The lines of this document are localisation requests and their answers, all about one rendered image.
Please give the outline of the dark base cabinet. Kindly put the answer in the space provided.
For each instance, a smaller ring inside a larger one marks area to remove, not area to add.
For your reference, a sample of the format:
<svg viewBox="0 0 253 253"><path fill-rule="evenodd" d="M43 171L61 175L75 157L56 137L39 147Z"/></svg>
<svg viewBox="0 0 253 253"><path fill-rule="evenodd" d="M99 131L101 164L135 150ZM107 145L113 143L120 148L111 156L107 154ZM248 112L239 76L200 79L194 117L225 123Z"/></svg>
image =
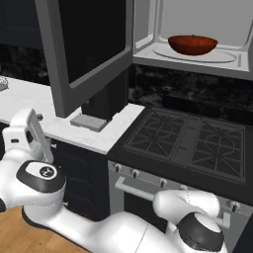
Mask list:
<svg viewBox="0 0 253 253"><path fill-rule="evenodd" d="M106 218L110 214L107 157L53 138L49 143L53 164L66 175L66 207L93 221Z"/></svg>

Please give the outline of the black gas hob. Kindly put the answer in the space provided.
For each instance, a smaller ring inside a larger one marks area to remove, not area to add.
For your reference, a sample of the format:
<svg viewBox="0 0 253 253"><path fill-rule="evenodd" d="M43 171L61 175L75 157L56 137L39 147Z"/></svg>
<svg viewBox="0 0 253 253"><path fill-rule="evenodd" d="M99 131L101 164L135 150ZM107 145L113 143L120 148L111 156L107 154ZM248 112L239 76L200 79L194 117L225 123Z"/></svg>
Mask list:
<svg viewBox="0 0 253 253"><path fill-rule="evenodd" d="M253 126L146 108L107 158L253 206Z"/></svg>

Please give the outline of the dark wall cupboard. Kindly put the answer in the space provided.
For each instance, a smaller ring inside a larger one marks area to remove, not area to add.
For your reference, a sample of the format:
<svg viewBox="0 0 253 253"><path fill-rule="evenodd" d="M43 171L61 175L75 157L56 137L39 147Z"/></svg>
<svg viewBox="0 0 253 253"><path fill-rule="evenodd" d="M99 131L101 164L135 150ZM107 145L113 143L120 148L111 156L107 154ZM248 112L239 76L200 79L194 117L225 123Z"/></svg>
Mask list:
<svg viewBox="0 0 253 253"><path fill-rule="evenodd" d="M35 0L0 0L0 43L42 49Z"/></svg>

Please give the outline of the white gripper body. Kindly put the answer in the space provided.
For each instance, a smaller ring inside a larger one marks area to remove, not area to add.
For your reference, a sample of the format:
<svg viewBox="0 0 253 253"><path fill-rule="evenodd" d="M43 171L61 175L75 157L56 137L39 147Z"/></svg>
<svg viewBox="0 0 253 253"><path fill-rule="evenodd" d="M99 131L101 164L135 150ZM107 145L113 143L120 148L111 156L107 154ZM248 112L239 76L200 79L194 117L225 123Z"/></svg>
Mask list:
<svg viewBox="0 0 253 253"><path fill-rule="evenodd" d="M22 109L11 120L10 147L24 150L36 160L53 162L50 146L34 109Z"/></svg>

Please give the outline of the grey black microwave door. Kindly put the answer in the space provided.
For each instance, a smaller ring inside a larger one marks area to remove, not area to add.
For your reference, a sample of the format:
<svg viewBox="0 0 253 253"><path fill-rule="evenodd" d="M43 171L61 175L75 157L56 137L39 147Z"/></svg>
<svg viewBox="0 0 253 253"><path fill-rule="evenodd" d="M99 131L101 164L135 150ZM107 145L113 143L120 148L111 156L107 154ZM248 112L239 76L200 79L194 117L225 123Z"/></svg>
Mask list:
<svg viewBox="0 0 253 253"><path fill-rule="evenodd" d="M74 111L132 64L134 0L35 0L55 114Z"/></svg>

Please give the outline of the grey microwave oven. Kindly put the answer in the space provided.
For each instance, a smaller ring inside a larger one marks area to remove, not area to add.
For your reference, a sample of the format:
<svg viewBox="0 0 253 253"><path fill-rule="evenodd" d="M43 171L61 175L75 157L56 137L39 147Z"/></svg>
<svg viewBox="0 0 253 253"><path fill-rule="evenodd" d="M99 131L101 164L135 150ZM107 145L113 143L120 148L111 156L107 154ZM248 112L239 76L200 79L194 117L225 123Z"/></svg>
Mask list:
<svg viewBox="0 0 253 253"><path fill-rule="evenodd" d="M153 52L177 35L217 40L230 63L169 59ZM133 62L136 64L253 80L253 0L134 0Z"/></svg>

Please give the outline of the black coffee machine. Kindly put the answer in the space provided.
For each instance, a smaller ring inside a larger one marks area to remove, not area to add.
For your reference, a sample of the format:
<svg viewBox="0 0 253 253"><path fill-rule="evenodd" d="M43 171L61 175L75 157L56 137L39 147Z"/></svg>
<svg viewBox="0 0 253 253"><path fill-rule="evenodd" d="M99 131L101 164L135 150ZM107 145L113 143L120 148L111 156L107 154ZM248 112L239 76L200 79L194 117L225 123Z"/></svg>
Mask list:
<svg viewBox="0 0 253 253"><path fill-rule="evenodd" d="M123 71L81 106L70 123L100 132L128 104L128 70Z"/></svg>

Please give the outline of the white microwave turntable plate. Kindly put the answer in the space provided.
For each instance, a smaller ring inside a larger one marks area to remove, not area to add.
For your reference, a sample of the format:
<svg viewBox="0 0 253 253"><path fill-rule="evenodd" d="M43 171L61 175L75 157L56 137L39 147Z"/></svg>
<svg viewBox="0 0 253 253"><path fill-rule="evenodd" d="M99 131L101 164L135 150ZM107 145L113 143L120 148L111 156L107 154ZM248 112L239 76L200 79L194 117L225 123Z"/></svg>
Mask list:
<svg viewBox="0 0 253 253"><path fill-rule="evenodd" d="M175 51L169 44L159 43L153 47L153 52L159 56L200 63L230 63L237 59L237 56L222 50L212 50L203 55L186 55Z"/></svg>

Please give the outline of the red bowl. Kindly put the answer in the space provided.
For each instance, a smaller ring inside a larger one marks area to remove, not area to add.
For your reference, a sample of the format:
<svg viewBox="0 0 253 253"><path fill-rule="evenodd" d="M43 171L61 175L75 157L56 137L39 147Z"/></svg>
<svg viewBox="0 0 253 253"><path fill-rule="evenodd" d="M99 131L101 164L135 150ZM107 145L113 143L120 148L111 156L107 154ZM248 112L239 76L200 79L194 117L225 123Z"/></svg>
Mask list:
<svg viewBox="0 0 253 253"><path fill-rule="evenodd" d="M199 40L191 40L189 36L172 36L168 43L176 52L185 55L204 55L217 46L217 40L200 36Z"/></svg>

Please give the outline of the grey oven door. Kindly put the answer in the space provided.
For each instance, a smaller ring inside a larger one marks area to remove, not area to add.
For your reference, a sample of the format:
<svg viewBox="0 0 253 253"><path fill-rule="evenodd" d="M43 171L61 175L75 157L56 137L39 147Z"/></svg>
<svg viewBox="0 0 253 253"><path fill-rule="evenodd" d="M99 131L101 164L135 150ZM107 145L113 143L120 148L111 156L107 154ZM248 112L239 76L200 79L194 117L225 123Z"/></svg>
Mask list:
<svg viewBox="0 0 253 253"><path fill-rule="evenodd" d="M111 213L118 211L128 211L144 220L148 221L162 232L168 231L168 221L156 215L153 210L152 201L145 200L135 195L119 190L115 187L118 179L125 177L124 184L155 195L164 190L180 190L180 184L167 180L167 185L160 188L160 179L157 176L139 172L137 178L133 178L130 169L122 169L116 172L115 169L109 169L109 186L110 186L110 209ZM231 210L232 201L217 196L220 203L220 212L218 217L227 212L230 214L230 228L221 227L224 233L225 243L228 253L240 253L243 245L248 246L246 238L253 232L253 207L240 204L236 212Z"/></svg>

